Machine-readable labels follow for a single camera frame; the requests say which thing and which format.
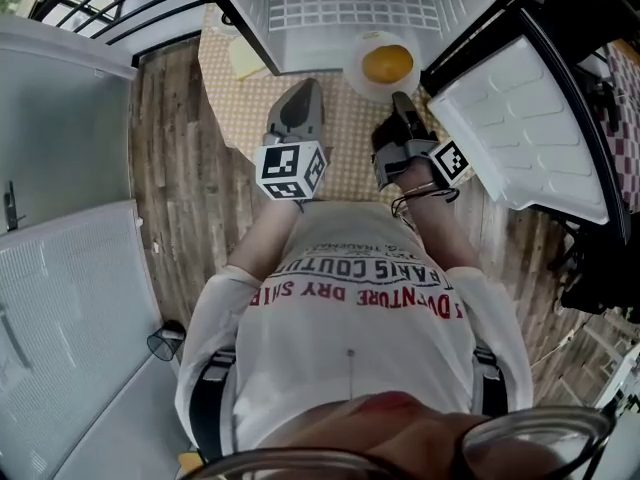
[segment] red checkered cloth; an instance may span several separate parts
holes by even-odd
[[[632,212],[640,211],[640,67],[613,45],[607,48],[613,75],[619,127],[611,130],[606,112],[600,122],[613,155],[622,197]]]

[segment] wrist strap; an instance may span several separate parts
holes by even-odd
[[[447,203],[451,203],[456,200],[456,198],[460,195],[460,191],[457,188],[436,188],[435,190],[424,190],[421,192],[409,193],[407,192],[403,196],[396,199],[393,203],[391,203],[391,214],[394,217],[398,217],[400,215],[400,210],[402,209],[402,205],[409,201],[410,199],[416,199],[418,197],[424,196],[434,196],[434,197],[445,197]]]

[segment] hand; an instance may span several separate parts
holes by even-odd
[[[396,177],[394,183],[400,187],[402,192],[426,185],[433,181],[431,164],[424,158],[414,158],[409,168]]]

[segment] black strap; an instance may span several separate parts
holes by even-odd
[[[491,418],[507,414],[509,412],[507,386],[502,370],[498,366],[498,359],[488,347],[483,345],[478,345],[473,355],[480,363],[480,373],[483,377],[482,414]]]
[[[193,388],[189,405],[191,431],[200,455],[206,462],[222,457],[220,414],[222,394],[229,370],[236,362],[234,346],[223,347],[213,354]]]

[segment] black railing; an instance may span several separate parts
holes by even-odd
[[[42,0],[41,3],[37,4],[34,7],[31,13],[31,18],[38,21],[43,21],[54,9],[56,9],[57,6],[64,5],[70,8],[70,10],[64,15],[64,17],[59,19],[55,26],[63,27],[65,24],[67,24],[65,28],[69,28],[68,22],[71,18],[77,15],[84,16],[85,19],[77,26],[75,26],[75,28],[73,28],[72,30],[76,33],[81,32],[91,23],[97,21],[102,24],[102,27],[97,32],[94,32],[93,35],[91,35],[91,38],[95,39],[109,31],[114,30],[116,27],[119,27],[123,23],[126,23],[131,18],[138,16],[145,11],[149,11],[157,5],[168,2],[170,0],[152,0],[141,4],[134,9],[130,9],[126,14],[122,14],[122,4],[126,1],[127,0],[111,0],[111,2],[109,2],[107,5],[103,5],[101,8],[98,8],[95,5],[95,0],[82,0],[81,2],[78,2],[78,0]],[[150,25],[158,23],[171,16],[180,14],[181,12],[185,12],[201,6],[203,5],[204,1],[210,0],[195,0],[186,4],[176,4],[176,7],[168,9],[163,13],[158,13],[146,21],[132,24],[130,28],[124,28],[121,33],[112,38],[109,38],[106,41],[106,44],[115,44],[125,37],[130,36],[131,34],[134,34]]]

